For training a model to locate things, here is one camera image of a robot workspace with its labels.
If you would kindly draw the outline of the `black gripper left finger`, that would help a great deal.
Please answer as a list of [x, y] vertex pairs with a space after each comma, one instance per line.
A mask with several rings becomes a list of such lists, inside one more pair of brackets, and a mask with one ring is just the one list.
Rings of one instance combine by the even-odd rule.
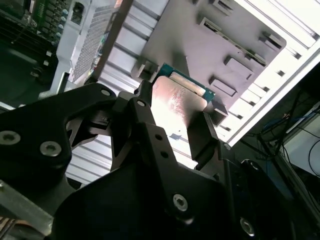
[[112, 172], [131, 164], [150, 170], [169, 203], [169, 171], [179, 166], [165, 131], [156, 126], [152, 84], [135, 93], [91, 83], [0, 116], [0, 213], [54, 215], [67, 198], [57, 193], [72, 150], [98, 135], [111, 137]]

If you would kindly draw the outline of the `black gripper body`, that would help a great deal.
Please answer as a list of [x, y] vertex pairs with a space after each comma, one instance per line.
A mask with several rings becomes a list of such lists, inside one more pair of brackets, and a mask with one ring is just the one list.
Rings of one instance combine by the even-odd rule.
[[141, 164], [115, 170], [71, 194], [58, 208], [53, 240], [232, 240], [220, 183], [178, 166], [165, 186]]

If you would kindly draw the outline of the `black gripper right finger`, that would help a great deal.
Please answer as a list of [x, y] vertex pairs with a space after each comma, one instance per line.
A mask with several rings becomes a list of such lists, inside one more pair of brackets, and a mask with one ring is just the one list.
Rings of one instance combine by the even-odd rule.
[[221, 200], [226, 206], [231, 235], [239, 240], [262, 240], [250, 175], [235, 152], [219, 140], [210, 116], [199, 112], [187, 127], [187, 136], [196, 170], [223, 187]]

